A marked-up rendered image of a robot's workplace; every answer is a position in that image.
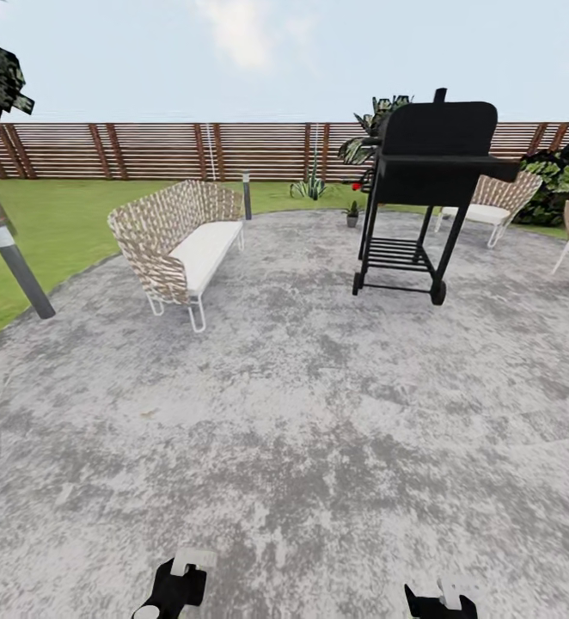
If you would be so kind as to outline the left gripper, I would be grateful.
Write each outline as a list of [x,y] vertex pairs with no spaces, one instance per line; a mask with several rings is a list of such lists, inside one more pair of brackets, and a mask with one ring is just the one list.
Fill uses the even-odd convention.
[[170,589],[179,597],[179,612],[186,604],[200,606],[205,594],[207,572],[196,567],[190,567],[188,572],[181,577],[172,575],[172,561],[156,570],[153,594],[157,594],[161,589]]

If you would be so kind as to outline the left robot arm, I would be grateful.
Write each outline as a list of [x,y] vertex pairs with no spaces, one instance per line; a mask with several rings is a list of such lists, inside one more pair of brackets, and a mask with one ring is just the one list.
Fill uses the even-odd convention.
[[174,559],[156,570],[153,594],[131,619],[177,619],[186,604],[200,606],[205,594],[207,572],[196,567],[212,567],[216,550],[180,547]]

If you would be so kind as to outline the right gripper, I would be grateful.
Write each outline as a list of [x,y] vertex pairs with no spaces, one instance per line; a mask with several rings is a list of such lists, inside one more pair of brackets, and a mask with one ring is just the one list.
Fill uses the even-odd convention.
[[467,598],[461,599],[461,610],[449,610],[439,598],[415,597],[410,587],[404,585],[411,615],[419,619],[478,619],[476,608]]

